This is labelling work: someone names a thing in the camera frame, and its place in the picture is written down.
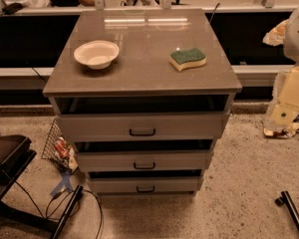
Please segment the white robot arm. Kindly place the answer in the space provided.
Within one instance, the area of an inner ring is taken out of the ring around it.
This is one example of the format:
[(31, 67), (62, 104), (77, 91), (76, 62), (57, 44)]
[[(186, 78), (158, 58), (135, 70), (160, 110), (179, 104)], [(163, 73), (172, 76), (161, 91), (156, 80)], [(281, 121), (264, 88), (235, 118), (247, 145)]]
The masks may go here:
[(299, 63), (299, 6), (292, 12), (286, 25), (284, 55)]

